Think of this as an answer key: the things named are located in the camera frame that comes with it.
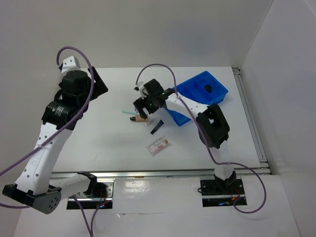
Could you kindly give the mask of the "beige foundation bottle black cap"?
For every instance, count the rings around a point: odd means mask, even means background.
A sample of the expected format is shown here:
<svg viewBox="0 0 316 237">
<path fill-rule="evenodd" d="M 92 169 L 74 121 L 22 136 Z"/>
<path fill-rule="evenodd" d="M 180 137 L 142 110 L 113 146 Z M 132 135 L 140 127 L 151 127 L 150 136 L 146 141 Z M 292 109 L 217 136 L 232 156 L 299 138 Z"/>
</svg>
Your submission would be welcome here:
<svg viewBox="0 0 316 237">
<path fill-rule="evenodd" d="M 132 121 L 132 122 L 147 122 L 148 118 L 142 118 L 140 115 L 136 115 L 136 116 L 130 117 L 130 121 Z"/>
</svg>

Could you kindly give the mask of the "mint green makeup spatula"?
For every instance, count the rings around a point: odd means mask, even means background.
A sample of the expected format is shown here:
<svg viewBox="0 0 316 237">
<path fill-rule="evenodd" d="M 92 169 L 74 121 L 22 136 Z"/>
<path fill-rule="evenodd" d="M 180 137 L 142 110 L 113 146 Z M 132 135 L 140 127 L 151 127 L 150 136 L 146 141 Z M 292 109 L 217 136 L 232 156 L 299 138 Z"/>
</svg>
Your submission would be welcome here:
<svg viewBox="0 0 316 237">
<path fill-rule="evenodd" d="M 135 113 L 135 112 L 125 111 L 125 110 L 122 110 L 122 113 L 124 113 L 124 114 L 129 114 L 129 115 L 133 115 L 133 116 L 138 115 L 138 114 Z"/>
</svg>

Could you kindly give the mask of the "black makeup comb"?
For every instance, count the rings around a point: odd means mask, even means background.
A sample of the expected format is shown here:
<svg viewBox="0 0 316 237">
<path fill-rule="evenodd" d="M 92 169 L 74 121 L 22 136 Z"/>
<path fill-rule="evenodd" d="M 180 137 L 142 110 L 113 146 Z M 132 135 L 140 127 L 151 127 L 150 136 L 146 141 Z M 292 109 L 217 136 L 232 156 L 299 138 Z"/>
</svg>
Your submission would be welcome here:
<svg viewBox="0 0 316 237">
<path fill-rule="evenodd" d="M 160 120 L 158 124 L 152 129 L 150 132 L 151 135 L 154 135 L 162 126 L 164 125 L 164 122 Z"/>
</svg>

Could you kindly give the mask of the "clear pink makeup packet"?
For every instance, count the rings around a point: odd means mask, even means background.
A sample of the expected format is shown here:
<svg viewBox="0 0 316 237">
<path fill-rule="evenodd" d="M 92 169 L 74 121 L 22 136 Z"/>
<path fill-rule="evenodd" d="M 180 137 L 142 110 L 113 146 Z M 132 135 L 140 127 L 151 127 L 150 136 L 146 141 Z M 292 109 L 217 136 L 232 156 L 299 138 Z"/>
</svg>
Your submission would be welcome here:
<svg viewBox="0 0 316 237">
<path fill-rule="evenodd" d="M 169 142 L 169 140 L 165 136 L 162 136 L 158 138 L 157 140 L 155 140 L 154 142 L 152 142 L 151 144 L 149 144 L 146 148 L 151 154 L 151 156 L 155 156 L 159 152 L 169 147 L 170 145 L 171 143 Z"/>
</svg>

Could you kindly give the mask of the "small clear tube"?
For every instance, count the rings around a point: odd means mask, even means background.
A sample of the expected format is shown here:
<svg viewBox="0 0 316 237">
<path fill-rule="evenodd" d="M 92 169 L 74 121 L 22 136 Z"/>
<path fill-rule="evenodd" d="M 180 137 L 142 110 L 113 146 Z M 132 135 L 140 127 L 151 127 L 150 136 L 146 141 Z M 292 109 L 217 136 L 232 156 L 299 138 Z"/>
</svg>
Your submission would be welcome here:
<svg viewBox="0 0 316 237">
<path fill-rule="evenodd" d="M 145 126 L 149 126 L 149 125 L 150 125 L 153 121 L 154 121 L 154 120 L 153 120 L 153 119 L 151 119 L 151 120 L 149 120 L 149 121 L 145 122 Z"/>
</svg>

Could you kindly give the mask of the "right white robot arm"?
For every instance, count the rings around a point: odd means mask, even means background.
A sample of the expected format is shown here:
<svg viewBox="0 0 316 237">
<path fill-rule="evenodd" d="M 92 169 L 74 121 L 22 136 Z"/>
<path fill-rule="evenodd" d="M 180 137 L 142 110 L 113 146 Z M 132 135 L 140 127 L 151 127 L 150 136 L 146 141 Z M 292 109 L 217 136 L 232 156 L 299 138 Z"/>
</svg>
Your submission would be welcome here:
<svg viewBox="0 0 316 237">
<path fill-rule="evenodd" d="M 147 83 L 136 80 L 134 90 L 140 98 L 133 102 L 141 118 L 164 108 L 175 111 L 192 119 L 196 124 L 201 142 L 209 151 L 226 152 L 230 127 L 217 104 L 198 103 L 182 95 L 177 87 L 163 89 L 161 84 L 152 79 Z"/>
</svg>

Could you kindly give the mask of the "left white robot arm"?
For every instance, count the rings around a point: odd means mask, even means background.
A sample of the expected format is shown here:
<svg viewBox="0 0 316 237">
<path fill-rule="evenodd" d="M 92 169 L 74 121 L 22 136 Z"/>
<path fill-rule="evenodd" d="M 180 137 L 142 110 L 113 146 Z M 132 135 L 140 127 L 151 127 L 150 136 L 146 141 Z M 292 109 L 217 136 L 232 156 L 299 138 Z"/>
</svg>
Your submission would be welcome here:
<svg viewBox="0 0 316 237">
<path fill-rule="evenodd" d="M 65 198 L 77 193 L 92 197 L 104 187 L 95 175 L 85 171 L 56 184 L 50 182 L 62 148 L 77 121 L 83 117 L 79 111 L 86 112 L 86 101 L 108 92 L 94 67 L 87 72 L 69 70 L 59 86 L 54 100 L 45 108 L 39 138 L 26 167 L 19 178 L 13 184 L 6 184 L 2 191 L 4 196 L 21 203 L 23 208 L 32 207 L 44 214 L 52 213 Z"/>
</svg>

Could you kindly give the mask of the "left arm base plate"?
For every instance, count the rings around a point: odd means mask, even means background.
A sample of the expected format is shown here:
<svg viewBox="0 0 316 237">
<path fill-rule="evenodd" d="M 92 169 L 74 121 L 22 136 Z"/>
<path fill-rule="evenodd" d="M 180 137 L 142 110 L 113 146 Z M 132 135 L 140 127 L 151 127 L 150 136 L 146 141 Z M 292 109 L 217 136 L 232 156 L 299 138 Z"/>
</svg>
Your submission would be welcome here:
<svg viewBox="0 0 316 237">
<path fill-rule="evenodd" d="M 84 210 L 113 208 L 114 180 L 101 180 L 98 182 L 100 184 L 92 194 L 77 193 L 74 195 Z"/>
</svg>

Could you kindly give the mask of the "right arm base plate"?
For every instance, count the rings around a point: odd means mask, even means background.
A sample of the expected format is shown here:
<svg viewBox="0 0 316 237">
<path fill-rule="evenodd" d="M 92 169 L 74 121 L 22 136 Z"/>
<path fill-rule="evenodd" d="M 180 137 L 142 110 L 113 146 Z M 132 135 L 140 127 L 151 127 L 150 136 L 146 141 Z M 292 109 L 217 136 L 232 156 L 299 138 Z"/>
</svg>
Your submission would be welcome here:
<svg viewBox="0 0 316 237">
<path fill-rule="evenodd" d="M 243 182 L 236 179 L 227 190 L 220 190 L 215 180 L 200 180 L 200 188 L 197 192 L 202 196 L 203 207 L 236 206 L 247 205 Z"/>
</svg>

